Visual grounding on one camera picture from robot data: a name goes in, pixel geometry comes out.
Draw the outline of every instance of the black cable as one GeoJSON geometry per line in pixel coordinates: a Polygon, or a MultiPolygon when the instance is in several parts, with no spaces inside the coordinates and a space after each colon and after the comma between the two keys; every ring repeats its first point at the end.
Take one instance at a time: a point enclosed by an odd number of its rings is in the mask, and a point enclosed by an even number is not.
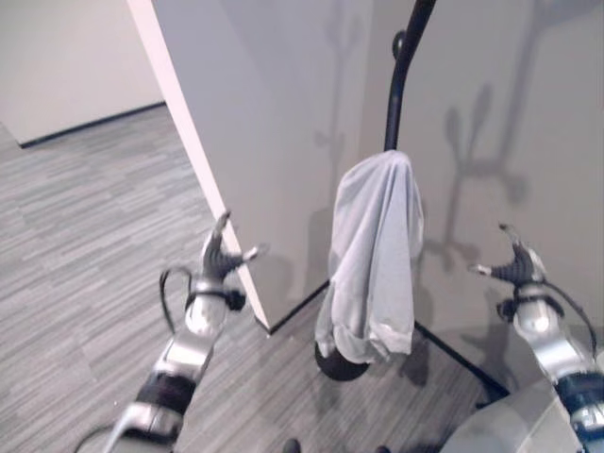
{"type": "Polygon", "coordinates": [[[90,439],[92,439],[95,436],[98,436],[99,434],[102,434],[105,431],[111,431],[113,429],[113,424],[111,425],[101,425],[100,427],[96,427],[94,429],[91,429],[90,431],[88,431],[86,433],[86,435],[84,437],[82,437],[79,441],[79,443],[77,443],[77,445],[75,446],[74,449],[74,453],[77,453],[79,451],[79,449],[84,446],[85,443],[87,443],[90,439]]]}
{"type": "Polygon", "coordinates": [[[570,305],[572,307],[572,309],[583,320],[583,322],[585,323],[585,326],[587,326],[587,328],[589,329],[589,335],[590,335],[591,340],[592,340],[592,353],[593,353],[593,355],[595,357],[596,356],[596,348],[597,348],[596,331],[594,330],[594,326],[592,326],[592,323],[589,321],[589,318],[585,314],[585,311],[583,310],[583,308],[581,307],[581,305],[579,305],[577,302],[575,302],[573,300],[573,298],[570,295],[568,295],[567,293],[565,293],[560,287],[554,285],[550,281],[544,280],[544,285],[546,285],[546,287],[551,288],[556,293],[558,293],[559,295],[561,295],[564,298],[564,300],[566,300],[566,302],[568,302],[568,305],[570,305]]]}
{"type": "Polygon", "coordinates": [[[159,300],[161,301],[161,309],[163,310],[163,317],[166,320],[166,324],[168,325],[168,328],[170,328],[170,331],[173,334],[176,333],[176,329],[174,327],[172,315],[168,310],[168,302],[166,300],[166,280],[174,272],[179,272],[180,274],[184,274],[185,276],[187,276],[187,294],[190,294],[193,291],[193,272],[191,272],[191,270],[185,266],[170,267],[163,271],[159,276],[159,300]]]}

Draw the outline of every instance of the floor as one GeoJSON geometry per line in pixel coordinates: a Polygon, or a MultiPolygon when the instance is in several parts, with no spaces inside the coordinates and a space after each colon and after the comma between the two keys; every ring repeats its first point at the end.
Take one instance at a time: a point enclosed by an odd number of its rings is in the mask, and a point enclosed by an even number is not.
{"type": "MultiPolygon", "coordinates": [[[[165,107],[25,150],[0,126],[0,451],[72,451],[120,413],[168,340],[159,272],[194,263],[211,224],[165,107]]],[[[330,381],[312,355],[318,308],[271,337],[249,308],[232,315],[177,451],[297,437],[305,453],[434,452],[484,397],[419,334],[411,356],[330,381]]]]}

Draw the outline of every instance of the white wall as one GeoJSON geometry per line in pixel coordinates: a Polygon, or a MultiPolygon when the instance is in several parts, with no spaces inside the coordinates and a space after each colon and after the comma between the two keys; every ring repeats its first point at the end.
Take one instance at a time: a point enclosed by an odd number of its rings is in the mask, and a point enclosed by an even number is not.
{"type": "MultiPolygon", "coordinates": [[[[374,68],[392,61],[387,44],[411,4],[374,3],[367,146],[383,137],[377,94],[390,81],[374,68]]],[[[604,325],[602,14],[601,0],[437,2],[409,74],[399,148],[428,216],[416,314],[511,389],[540,375],[496,317],[510,288],[465,270],[511,258],[498,222],[515,224],[552,281],[604,325]]]]}
{"type": "Polygon", "coordinates": [[[161,101],[126,0],[4,0],[0,61],[19,143],[161,101]]]}
{"type": "MultiPolygon", "coordinates": [[[[233,208],[233,243],[273,246],[250,285],[273,326],[327,274],[341,174],[381,150],[412,1],[154,4],[210,204],[233,208]]],[[[511,389],[539,373],[496,318],[510,289],[465,267],[507,260],[496,226],[514,223],[602,327],[602,27],[601,0],[441,1],[411,67],[399,148],[428,216],[416,314],[511,389]]]]}
{"type": "Polygon", "coordinates": [[[272,327],[327,278],[340,175],[380,147],[359,147],[372,4],[154,5],[239,243],[271,245],[251,273],[272,327]]]}

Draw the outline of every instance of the black metal stand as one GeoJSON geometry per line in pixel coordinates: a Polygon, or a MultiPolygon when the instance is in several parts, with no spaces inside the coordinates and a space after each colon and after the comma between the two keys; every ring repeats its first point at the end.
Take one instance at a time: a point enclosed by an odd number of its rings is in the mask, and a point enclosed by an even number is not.
{"type": "Polygon", "coordinates": [[[394,66],[393,81],[390,85],[390,97],[388,99],[384,151],[396,149],[407,72],[411,66],[415,50],[417,50],[417,45],[422,39],[435,3],[436,0],[417,0],[413,7],[407,30],[399,31],[394,36],[393,54],[396,59],[396,65],[394,66]]]}
{"type": "MultiPolygon", "coordinates": [[[[390,86],[384,151],[396,149],[407,72],[435,3],[436,0],[416,0],[407,31],[399,31],[394,36],[393,55],[396,64],[394,65],[393,81],[390,86]]],[[[369,363],[348,361],[338,349],[328,357],[323,357],[317,344],[314,347],[314,357],[321,371],[329,378],[337,381],[356,379],[369,368],[369,363]]]]}

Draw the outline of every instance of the cloth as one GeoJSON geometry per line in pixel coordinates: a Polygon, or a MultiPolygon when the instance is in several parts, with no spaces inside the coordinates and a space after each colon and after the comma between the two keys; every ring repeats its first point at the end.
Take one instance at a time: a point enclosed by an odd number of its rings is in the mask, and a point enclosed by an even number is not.
{"type": "Polygon", "coordinates": [[[409,158],[387,151],[349,170],[338,187],[328,270],[315,328],[327,357],[337,347],[355,363],[411,352],[411,260],[424,232],[409,158]]]}

